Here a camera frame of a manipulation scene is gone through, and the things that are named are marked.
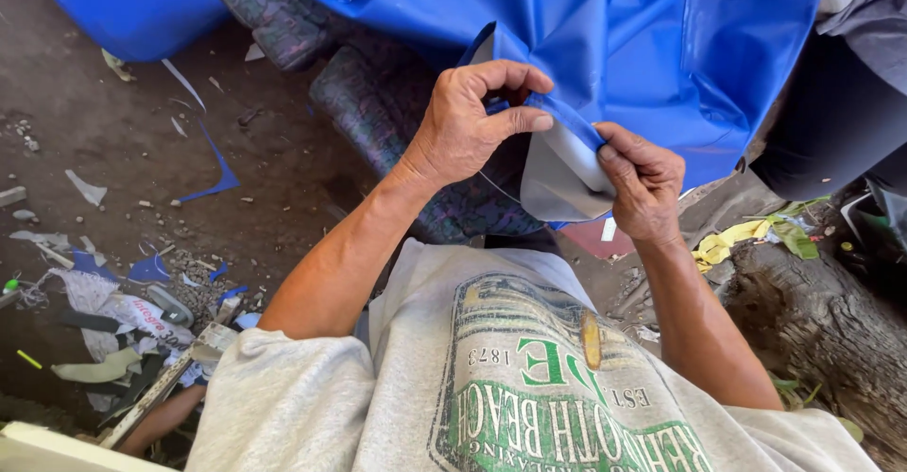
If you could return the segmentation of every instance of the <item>t-shirt sleeve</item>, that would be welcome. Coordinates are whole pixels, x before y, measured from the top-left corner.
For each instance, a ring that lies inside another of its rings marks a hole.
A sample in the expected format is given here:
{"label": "t-shirt sleeve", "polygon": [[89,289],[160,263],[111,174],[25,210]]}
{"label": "t-shirt sleeve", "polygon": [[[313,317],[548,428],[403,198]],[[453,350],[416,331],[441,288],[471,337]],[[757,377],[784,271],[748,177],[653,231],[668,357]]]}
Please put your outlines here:
{"label": "t-shirt sleeve", "polygon": [[845,427],[822,410],[725,409],[785,472],[879,470]]}
{"label": "t-shirt sleeve", "polygon": [[349,470],[374,388],[356,338],[250,328],[210,380],[186,470]]}

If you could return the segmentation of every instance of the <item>printed graphic on shirt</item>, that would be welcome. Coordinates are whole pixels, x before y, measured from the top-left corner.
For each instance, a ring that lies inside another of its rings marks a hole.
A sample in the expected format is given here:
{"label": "printed graphic on shirt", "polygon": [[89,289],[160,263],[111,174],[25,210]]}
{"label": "printed graphic on shirt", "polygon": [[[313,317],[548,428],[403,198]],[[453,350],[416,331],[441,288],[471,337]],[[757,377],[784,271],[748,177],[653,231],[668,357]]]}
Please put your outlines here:
{"label": "printed graphic on shirt", "polygon": [[[485,274],[457,289],[451,332],[428,442],[443,469],[713,470],[649,357],[570,295]],[[608,385],[616,370],[637,383]]]}

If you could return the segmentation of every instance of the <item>man's right hand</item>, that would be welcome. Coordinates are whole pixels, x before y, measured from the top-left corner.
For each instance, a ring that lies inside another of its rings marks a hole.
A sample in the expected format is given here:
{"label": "man's right hand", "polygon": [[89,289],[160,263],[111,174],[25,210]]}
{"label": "man's right hand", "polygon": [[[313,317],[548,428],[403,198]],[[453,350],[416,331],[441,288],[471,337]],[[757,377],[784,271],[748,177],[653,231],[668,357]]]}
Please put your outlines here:
{"label": "man's right hand", "polygon": [[599,148],[599,165],[617,189],[612,212],[620,230],[647,245],[683,241],[677,221],[683,159],[617,123],[592,126],[607,142]]}

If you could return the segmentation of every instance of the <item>yellow pencil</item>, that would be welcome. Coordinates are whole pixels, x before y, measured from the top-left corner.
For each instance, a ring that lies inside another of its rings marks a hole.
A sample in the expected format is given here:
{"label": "yellow pencil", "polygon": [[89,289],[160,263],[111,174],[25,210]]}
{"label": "yellow pencil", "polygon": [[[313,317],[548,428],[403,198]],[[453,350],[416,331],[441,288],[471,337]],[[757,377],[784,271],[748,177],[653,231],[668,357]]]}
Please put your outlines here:
{"label": "yellow pencil", "polygon": [[21,357],[21,358],[23,358],[23,359],[25,359],[25,360],[28,360],[28,363],[31,364],[32,366],[35,366],[35,367],[38,368],[38,369],[41,369],[41,368],[42,368],[41,364],[38,363],[37,360],[34,360],[34,359],[32,359],[31,357],[29,357],[28,354],[27,354],[25,351],[16,350],[16,352],[19,354],[19,357]]}

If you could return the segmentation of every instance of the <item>hand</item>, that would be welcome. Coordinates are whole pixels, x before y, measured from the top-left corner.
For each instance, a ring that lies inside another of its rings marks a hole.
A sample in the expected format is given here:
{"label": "hand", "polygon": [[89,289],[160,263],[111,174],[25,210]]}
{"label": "hand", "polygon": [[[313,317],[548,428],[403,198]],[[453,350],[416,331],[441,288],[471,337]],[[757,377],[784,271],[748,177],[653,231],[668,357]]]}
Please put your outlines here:
{"label": "hand", "polygon": [[504,86],[526,94],[545,94],[554,83],[538,68],[513,60],[489,60],[443,71],[399,168],[427,180],[437,190],[479,172],[511,135],[554,125],[548,112],[529,106],[486,114],[482,97]]}
{"label": "hand", "polygon": [[607,142],[599,148],[599,165],[617,189],[612,212],[618,227],[633,241],[655,246],[680,239],[683,159],[617,123],[592,126]]}

